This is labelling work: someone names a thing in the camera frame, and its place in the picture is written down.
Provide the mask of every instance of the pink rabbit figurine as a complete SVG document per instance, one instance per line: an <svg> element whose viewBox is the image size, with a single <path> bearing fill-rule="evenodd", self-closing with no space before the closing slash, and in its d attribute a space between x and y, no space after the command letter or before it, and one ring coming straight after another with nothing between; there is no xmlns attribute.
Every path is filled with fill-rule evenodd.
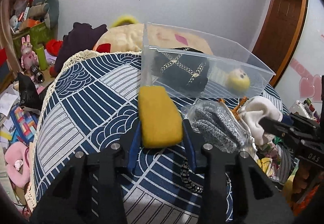
<svg viewBox="0 0 324 224"><path fill-rule="evenodd" d="M27 72L30 72L30 67L35 64L38 65L38 57L36 53L32 50L33 45L30 43L30 36L27 35L26 40L25 37L21 38L21 66L25 68Z"/></svg>

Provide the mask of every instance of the blue and white patterned tablecloth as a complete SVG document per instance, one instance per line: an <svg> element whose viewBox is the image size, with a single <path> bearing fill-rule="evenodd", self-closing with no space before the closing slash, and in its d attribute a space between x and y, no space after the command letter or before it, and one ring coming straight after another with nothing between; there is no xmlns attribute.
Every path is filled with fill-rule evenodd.
<svg viewBox="0 0 324 224"><path fill-rule="evenodd" d="M40 121L36 143L37 201L77 151L99 152L131 128L138 119L140 74L141 56L122 53L82 61L59 78ZM271 86L262 94L280 110L285 109ZM178 108L197 101L175 97L172 100ZM238 102L239 99L226 99L230 108ZM187 190L181 182L179 173L184 157L182 145L140 150L133 172L118 176L128 223L197 222L201 195ZM203 185L202 175L191 173L190 178ZM226 217L230 221L233 215L230 186L227 192Z"/></svg>

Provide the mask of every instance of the transparent container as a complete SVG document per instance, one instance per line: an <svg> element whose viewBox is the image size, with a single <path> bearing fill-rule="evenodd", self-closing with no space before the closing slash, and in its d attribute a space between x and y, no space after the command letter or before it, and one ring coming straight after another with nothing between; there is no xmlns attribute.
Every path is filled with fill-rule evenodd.
<svg viewBox="0 0 324 224"><path fill-rule="evenodd" d="M147 23L143 46L141 86L171 97L251 98L275 75L239 43L192 29Z"/></svg>

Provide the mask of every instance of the silver screw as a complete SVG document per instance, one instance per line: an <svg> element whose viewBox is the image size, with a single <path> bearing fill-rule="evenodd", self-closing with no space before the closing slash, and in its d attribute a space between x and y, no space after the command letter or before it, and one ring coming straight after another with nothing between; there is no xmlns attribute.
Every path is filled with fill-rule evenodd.
<svg viewBox="0 0 324 224"><path fill-rule="evenodd" d="M248 158L250 155L248 154L247 151L241 151L240 156L243 157L243 158Z"/></svg>
<svg viewBox="0 0 324 224"><path fill-rule="evenodd" d="M111 149L114 149L114 150L117 150L120 148L120 144L119 143L113 143L111 146L110 146Z"/></svg>
<svg viewBox="0 0 324 224"><path fill-rule="evenodd" d="M206 150L210 150L210 149L213 148L213 146L211 144L207 143L207 144L203 145L203 148L206 149Z"/></svg>
<svg viewBox="0 0 324 224"><path fill-rule="evenodd" d="M84 153L82 151L77 151L75 154L76 158L81 158L81 157L83 157L83 155L84 155Z"/></svg>

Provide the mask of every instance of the green cylinder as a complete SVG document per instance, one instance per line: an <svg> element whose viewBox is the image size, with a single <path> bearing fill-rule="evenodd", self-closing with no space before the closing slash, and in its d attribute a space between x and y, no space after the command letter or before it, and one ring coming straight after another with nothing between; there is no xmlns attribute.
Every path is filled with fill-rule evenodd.
<svg viewBox="0 0 324 224"><path fill-rule="evenodd" d="M46 56L45 56L44 46L39 44L34 50L38 57L38 63L39 63L40 70L46 70L47 69L47 60L46 60Z"/></svg>

